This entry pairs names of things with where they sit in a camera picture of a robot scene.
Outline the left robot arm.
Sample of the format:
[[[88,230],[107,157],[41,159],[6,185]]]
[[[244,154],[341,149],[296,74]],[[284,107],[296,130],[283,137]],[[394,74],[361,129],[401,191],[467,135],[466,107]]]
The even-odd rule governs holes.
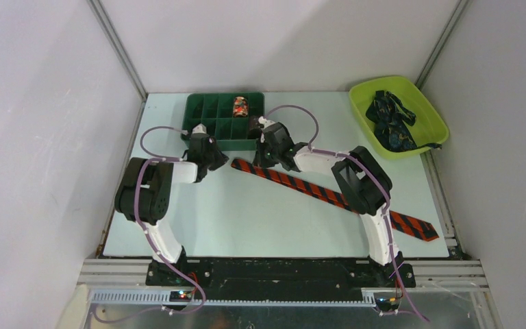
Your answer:
[[[228,157],[207,133],[192,133],[185,158],[131,158],[114,199],[115,210],[137,223],[146,236],[153,259],[164,263],[163,277],[172,285],[185,283],[189,267],[179,259],[184,247],[165,219],[175,184],[201,182],[222,167]]]

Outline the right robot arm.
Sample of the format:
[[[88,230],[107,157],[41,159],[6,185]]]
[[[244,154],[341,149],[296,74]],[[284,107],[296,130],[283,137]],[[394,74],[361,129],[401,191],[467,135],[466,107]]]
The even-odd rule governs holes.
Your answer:
[[[256,167],[269,170],[280,165],[284,171],[332,175],[364,226],[373,282],[381,287],[398,284],[402,290],[414,287],[412,268],[405,263],[392,233],[392,183],[365,147],[336,152],[295,143],[285,125],[264,117],[250,123],[247,135],[255,138]]]

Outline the orange navy striped tie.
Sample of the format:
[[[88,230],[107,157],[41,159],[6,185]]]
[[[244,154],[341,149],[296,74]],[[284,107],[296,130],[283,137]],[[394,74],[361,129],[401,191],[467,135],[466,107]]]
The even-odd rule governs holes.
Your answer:
[[[250,162],[241,158],[234,158],[231,161],[231,167],[236,170],[250,173],[282,186],[291,188],[292,190],[299,191],[300,193],[327,202],[333,206],[348,210],[349,212],[355,213],[357,215],[359,214],[359,212],[350,207],[341,193],[335,192],[328,188],[324,188],[286,173],[272,169],[256,167]],[[418,240],[431,242],[440,238],[436,229],[429,222],[395,211],[390,211],[390,220],[392,229],[402,232],[406,235],[413,236]]]

